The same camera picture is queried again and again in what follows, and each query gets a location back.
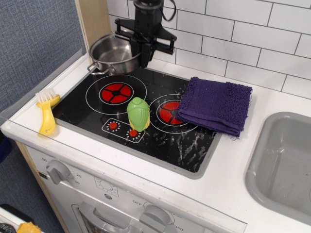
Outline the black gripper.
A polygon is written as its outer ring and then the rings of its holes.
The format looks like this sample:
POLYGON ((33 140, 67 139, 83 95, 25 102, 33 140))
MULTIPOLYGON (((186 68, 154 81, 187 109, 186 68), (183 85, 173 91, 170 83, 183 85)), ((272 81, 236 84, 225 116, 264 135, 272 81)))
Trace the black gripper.
POLYGON ((135 19, 116 19, 116 35, 129 41, 133 57, 141 53, 141 68, 146 68, 152 60, 155 50, 173 54, 177 37, 162 26, 162 20, 167 19, 163 13, 163 4, 135 4, 135 19))

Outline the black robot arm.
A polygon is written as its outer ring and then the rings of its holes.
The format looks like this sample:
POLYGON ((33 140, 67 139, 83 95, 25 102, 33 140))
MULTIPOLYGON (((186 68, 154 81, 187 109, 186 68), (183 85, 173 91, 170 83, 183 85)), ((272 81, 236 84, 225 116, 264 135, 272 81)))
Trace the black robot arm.
POLYGON ((176 9, 167 19, 162 0, 135 0, 135 19, 116 19, 116 35, 129 41, 132 56, 140 56, 140 67, 147 67, 156 50, 172 55, 177 37, 162 26, 162 20, 171 21, 176 9))

